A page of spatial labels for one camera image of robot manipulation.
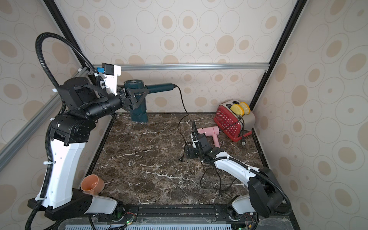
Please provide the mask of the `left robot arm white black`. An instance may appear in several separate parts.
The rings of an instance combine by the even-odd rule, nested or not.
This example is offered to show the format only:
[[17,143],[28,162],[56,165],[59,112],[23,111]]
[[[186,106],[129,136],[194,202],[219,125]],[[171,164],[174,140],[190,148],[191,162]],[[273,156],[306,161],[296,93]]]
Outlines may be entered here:
[[[74,77],[59,84],[44,58],[42,46],[47,38],[55,38],[68,45],[94,74],[95,83],[90,83],[86,77]],[[138,112],[138,115],[132,115],[133,120],[146,122],[146,96],[170,91],[175,85],[148,86],[141,80],[128,80],[119,85],[116,80],[121,72],[119,66],[103,64],[101,68],[95,68],[74,44],[55,33],[40,34],[35,41],[35,51],[41,67],[61,98],[62,107],[47,129],[47,170],[39,194],[28,202],[32,212],[25,228],[31,229],[40,211],[54,221],[53,229],[66,219],[83,215],[107,214],[113,220],[120,221],[124,209],[117,200],[72,187],[81,153],[100,118],[124,109]]]

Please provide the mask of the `dark green hair dryer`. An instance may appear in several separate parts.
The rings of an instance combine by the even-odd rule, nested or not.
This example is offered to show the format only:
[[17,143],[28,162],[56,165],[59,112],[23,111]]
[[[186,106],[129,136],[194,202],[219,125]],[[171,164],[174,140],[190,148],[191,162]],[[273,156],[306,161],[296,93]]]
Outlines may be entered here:
[[144,85],[142,80],[127,80],[124,82],[126,95],[132,103],[132,110],[129,111],[133,122],[148,122],[146,97],[148,94],[172,91],[177,87],[173,83],[163,83],[154,85]]

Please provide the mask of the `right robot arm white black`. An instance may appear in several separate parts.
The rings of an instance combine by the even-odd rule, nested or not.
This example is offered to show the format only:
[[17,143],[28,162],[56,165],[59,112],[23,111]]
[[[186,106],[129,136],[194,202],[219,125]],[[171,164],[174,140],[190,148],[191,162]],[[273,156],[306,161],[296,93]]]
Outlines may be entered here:
[[239,195],[227,205],[231,219],[238,220],[241,215],[256,212],[259,216],[269,218],[272,214],[288,216],[292,205],[282,190],[274,173],[267,167],[252,167],[230,156],[219,147],[213,147],[205,134],[199,133],[192,121],[192,149],[203,164],[223,170],[242,182],[248,188],[247,195]]

